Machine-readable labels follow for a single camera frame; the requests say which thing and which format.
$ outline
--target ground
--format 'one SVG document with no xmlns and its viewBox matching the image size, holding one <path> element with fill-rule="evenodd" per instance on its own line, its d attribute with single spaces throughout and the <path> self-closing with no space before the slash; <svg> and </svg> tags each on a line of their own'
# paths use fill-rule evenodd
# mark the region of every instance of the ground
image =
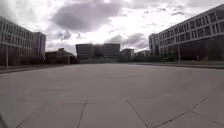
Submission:
<svg viewBox="0 0 224 128">
<path fill-rule="evenodd" d="M 10 128 L 222 128 L 224 70 L 128 64 L 0 74 Z"/>
</svg>

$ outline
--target office building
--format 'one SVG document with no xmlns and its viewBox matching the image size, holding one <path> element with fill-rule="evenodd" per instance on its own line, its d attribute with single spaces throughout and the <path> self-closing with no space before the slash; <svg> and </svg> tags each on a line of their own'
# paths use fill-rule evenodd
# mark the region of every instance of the office building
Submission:
<svg viewBox="0 0 224 128">
<path fill-rule="evenodd" d="M 65 51 L 64 48 L 59 48 L 57 51 L 49 51 L 45 53 L 47 64 L 72 64 L 74 63 L 75 55 Z"/>
<path fill-rule="evenodd" d="M 45 56 L 46 35 L 36 32 L 34 33 L 33 52 Z"/>
<path fill-rule="evenodd" d="M 130 48 L 123 49 L 120 52 L 120 57 L 122 57 L 122 59 L 126 61 L 132 60 L 135 57 L 134 49 L 130 49 Z"/>
<path fill-rule="evenodd" d="M 120 53 L 120 44 L 104 44 L 103 56 L 105 58 L 117 58 Z"/>
<path fill-rule="evenodd" d="M 161 57 L 224 59 L 224 5 L 219 5 L 160 33 Z"/>
<path fill-rule="evenodd" d="M 149 57 L 150 55 L 151 54 L 150 54 L 149 50 L 142 50 L 142 51 L 135 53 L 135 56 Z"/>
<path fill-rule="evenodd" d="M 46 36 L 33 33 L 0 17 L 0 55 L 31 56 L 34 51 L 44 54 Z"/>
<path fill-rule="evenodd" d="M 120 44 L 77 44 L 76 52 L 79 59 L 92 59 L 99 57 L 117 58 L 120 52 Z"/>
<path fill-rule="evenodd" d="M 151 56 L 159 56 L 159 41 L 158 35 L 152 34 L 149 36 L 149 49 Z"/>
<path fill-rule="evenodd" d="M 94 57 L 93 44 L 77 44 L 76 52 L 79 59 L 91 59 Z"/>
</svg>

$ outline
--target lamp post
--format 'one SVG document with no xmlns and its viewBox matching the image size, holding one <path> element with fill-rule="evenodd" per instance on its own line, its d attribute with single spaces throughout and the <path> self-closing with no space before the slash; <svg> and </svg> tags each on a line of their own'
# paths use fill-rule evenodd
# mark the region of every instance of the lamp post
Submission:
<svg viewBox="0 0 224 128">
<path fill-rule="evenodd" d="M 9 68 L 9 46 L 6 45 L 6 71 L 8 71 Z"/>
<path fill-rule="evenodd" d="M 180 63 L 180 44 L 177 43 L 177 50 L 178 50 L 178 63 Z"/>
</svg>

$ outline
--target distant building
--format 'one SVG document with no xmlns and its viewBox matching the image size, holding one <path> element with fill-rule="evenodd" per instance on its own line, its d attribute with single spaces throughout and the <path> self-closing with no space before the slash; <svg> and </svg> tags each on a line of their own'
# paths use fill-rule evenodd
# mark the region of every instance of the distant building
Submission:
<svg viewBox="0 0 224 128">
<path fill-rule="evenodd" d="M 123 50 L 120 52 L 120 57 L 121 57 L 121 59 L 124 60 L 124 61 L 131 60 L 131 59 L 134 58 L 134 56 L 135 56 L 134 49 L 126 48 L 126 49 L 123 49 Z"/>
<path fill-rule="evenodd" d="M 36 32 L 34 33 L 33 53 L 45 57 L 46 35 Z"/>
<path fill-rule="evenodd" d="M 77 44 L 76 51 L 79 59 L 92 59 L 99 57 L 117 58 L 120 52 L 120 44 Z"/>
<path fill-rule="evenodd" d="M 103 56 L 105 58 L 117 58 L 120 53 L 120 44 L 104 44 Z"/>
<path fill-rule="evenodd" d="M 142 50 L 136 53 L 136 56 L 144 56 L 144 57 L 149 57 L 150 56 L 150 51 L 149 50 Z"/>
<path fill-rule="evenodd" d="M 90 59 L 94 57 L 93 44 L 77 44 L 76 45 L 77 57 L 79 59 Z"/>
<path fill-rule="evenodd" d="M 157 34 L 161 57 L 224 60 L 224 4 Z"/>
<path fill-rule="evenodd" d="M 149 36 L 149 49 L 151 56 L 159 56 L 159 41 L 157 34 Z"/>
<path fill-rule="evenodd" d="M 75 55 L 65 51 L 64 48 L 46 52 L 45 56 L 48 64 L 71 64 L 75 59 Z"/>
</svg>

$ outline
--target sky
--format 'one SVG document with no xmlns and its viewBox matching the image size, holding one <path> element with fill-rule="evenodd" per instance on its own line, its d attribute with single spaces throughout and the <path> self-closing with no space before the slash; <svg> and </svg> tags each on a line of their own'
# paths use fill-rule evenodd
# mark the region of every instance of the sky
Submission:
<svg viewBox="0 0 224 128">
<path fill-rule="evenodd" d="M 148 36 L 224 3 L 223 0 L 0 0 L 0 16 L 47 35 L 46 50 L 120 43 L 149 49 Z"/>
</svg>

